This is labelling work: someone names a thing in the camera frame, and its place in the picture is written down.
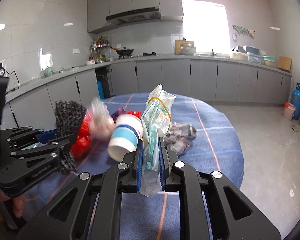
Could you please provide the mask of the red plastic bag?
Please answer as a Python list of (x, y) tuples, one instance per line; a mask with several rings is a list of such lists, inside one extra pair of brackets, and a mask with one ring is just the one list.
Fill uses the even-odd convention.
[[(141, 112), (140, 111), (128, 111), (126, 114), (131, 114), (133, 116), (136, 116), (137, 118), (141, 118)], [(79, 159), (83, 157), (83, 155), (89, 150), (91, 145), (91, 137), (90, 137), (90, 131), (89, 131), (89, 121), (91, 119), (91, 111), (88, 110), (85, 114), (85, 117), (82, 121), (82, 124), (80, 126), (80, 129), (77, 133), (77, 140), (76, 142), (71, 146), (71, 152), (75, 159)]]

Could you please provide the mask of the dark grey net bag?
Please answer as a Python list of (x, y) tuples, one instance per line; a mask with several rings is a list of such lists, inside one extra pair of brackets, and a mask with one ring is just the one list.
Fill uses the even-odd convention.
[[(61, 138), (71, 134), (77, 134), (87, 109), (75, 101), (56, 101), (56, 138)], [(71, 148), (64, 148), (60, 153), (61, 173), (69, 175), (77, 172), (74, 156)]]

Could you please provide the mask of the plaid cloth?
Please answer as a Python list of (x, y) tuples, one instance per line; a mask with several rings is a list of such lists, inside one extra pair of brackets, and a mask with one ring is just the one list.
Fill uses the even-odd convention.
[(174, 122), (164, 138), (165, 147), (182, 155), (191, 147), (191, 142), (196, 139), (197, 130), (191, 124), (179, 124)]

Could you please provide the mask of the pale green plastic bag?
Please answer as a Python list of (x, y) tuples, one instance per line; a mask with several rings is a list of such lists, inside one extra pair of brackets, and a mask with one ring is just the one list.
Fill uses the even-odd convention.
[(159, 139), (165, 137), (171, 127), (171, 108), (175, 96), (157, 85), (149, 94), (146, 109), (141, 115), (143, 128), (143, 164), (140, 192), (153, 197), (161, 190), (159, 176)]

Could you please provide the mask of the blue plaid tablecloth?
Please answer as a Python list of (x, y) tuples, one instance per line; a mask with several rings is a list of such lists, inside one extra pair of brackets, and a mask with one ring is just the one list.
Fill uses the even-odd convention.
[[(110, 114), (123, 108), (146, 108), (148, 93), (127, 94), (104, 101)], [(244, 176), (244, 158), (238, 136), (227, 117), (198, 99), (176, 95), (172, 128), (165, 146), (197, 171), (219, 170), (238, 188)], [(99, 174), (117, 164), (107, 153), (108, 141), (93, 140), (89, 151), (76, 160), (78, 173), (54, 173), (29, 190), (24, 217), (28, 221), (79, 173)], [(123, 194), (120, 239), (180, 239), (179, 194), (158, 192), (154, 197)]]

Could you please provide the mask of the clear crumpled plastic bag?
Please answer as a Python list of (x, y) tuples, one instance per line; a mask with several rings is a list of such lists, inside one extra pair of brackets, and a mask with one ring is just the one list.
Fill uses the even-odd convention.
[(115, 128), (115, 122), (110, 116), (106, 104), (97, 97), (91, 100), (87, 114), (89, 132), (92, 138), (107, 140), (111, 137)]

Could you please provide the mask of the blue white paper cup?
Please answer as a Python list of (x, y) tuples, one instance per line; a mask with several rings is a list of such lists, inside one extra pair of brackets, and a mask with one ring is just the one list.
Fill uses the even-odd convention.
[(136, 151), (143, 137), (141, 120), (132, 114), (121, 114), (116, 120), (108, 144), (108, 155), (117, 162), (123, 161), (126, 153)]

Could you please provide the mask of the pink white bucket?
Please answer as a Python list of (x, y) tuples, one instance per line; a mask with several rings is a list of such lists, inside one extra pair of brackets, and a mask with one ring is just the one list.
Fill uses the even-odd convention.
[(296, 107), (289, 102), (285, 102), (284, 110), (283, 110), (283, 117), (287, 120), (292, 120)]

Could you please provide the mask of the grey lower cabinets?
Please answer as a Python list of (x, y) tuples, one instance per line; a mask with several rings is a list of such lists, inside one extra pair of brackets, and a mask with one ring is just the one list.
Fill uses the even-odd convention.
[(52, 129), (55, 102), (89, 105), (98, 96), (97, 72), (106, 72), (109, 96), (148, 93), (157, 85), (205, 102), (281, 105), (288, 100), (291, 75), (260, 64), (234, 60), (131, 59), (78, 67), (30, 83), (9, 94), (3, 129), (31, 125)]

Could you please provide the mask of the grey cabinets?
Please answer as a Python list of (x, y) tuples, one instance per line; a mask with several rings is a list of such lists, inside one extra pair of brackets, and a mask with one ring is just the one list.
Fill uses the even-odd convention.
[(3, 129), (31, 125), (52, 129), (55, 102), (89, 105), (98, 96), (97, 72), (106, 72), (109, 96), (148, 93), (157, 85), (205, 102), (281, 105), (288, 100), (291, 75), (260, 64), (234, 60), (131, 59), (78, 67), (30, 83), (9, 94)]
[(106, 17), (125, 11), (149, 7), (160, 8), (161, 20), (157, 21), (181, 21), (183, 19), (182, 0), (87, 0), (87, 31), (98, 34), (121, 26), (132, 25), (116, 26), (107, 22)]

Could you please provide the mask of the black wok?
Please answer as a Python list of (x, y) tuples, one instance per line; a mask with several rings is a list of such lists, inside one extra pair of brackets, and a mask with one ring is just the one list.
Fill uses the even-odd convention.
[(110, 47), (112, 50), (116, 51), (117, 55), (119, 56), (119, 59), (124, 59), (125, 57), (130, 57), (134, 51), (134, 49), (127, 49), (124, 47), (123, 49), (118, 49), (114, 46)]

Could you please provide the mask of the blue storage container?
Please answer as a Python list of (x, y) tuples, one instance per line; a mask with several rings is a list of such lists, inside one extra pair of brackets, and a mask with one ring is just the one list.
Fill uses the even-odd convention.
[(263, 57), (260, 55), (260, 50), (250, 46), (243, 46), (243, 49), (246, 51), (248, 55), (248, 61), (254, 63), (262, 63)]

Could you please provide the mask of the cardboard piece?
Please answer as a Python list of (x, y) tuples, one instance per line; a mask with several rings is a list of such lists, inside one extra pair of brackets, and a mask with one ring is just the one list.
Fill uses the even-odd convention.
[(289, 57), (285, 57), (285, 56), (280, 56), (278, 63), (277, 63), (277, 67), (285, 70), (285, 71), (290, 71), (291, 69), (291, 65), (292, 65), (292, 59)]

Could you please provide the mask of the hanging rags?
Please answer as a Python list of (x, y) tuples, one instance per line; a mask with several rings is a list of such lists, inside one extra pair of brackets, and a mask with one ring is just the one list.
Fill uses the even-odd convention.
[(237, 35), (247, 35), (252, 39), (254, 39), (254, 37), (255, 37), (255, 31), (253, 29), (240, 27), (237, 25), (233, 25), (232, 29), (234, 30), (233, 35), (232, 35), (232, 39), (234, 41), (237, 40)]

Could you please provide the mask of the grey upper cabinets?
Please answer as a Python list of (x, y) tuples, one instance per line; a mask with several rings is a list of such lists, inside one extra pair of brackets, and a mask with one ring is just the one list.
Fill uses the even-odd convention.
[(116, 26), (107, 22), (106, 17), (125, 11), (149, 7), (160, 8), (161, 20), (157, 21), (181, 21), (183, 19), (182, 0), (87, 0), (87, 31), (98, 34), (121, 26), (132, 25)]

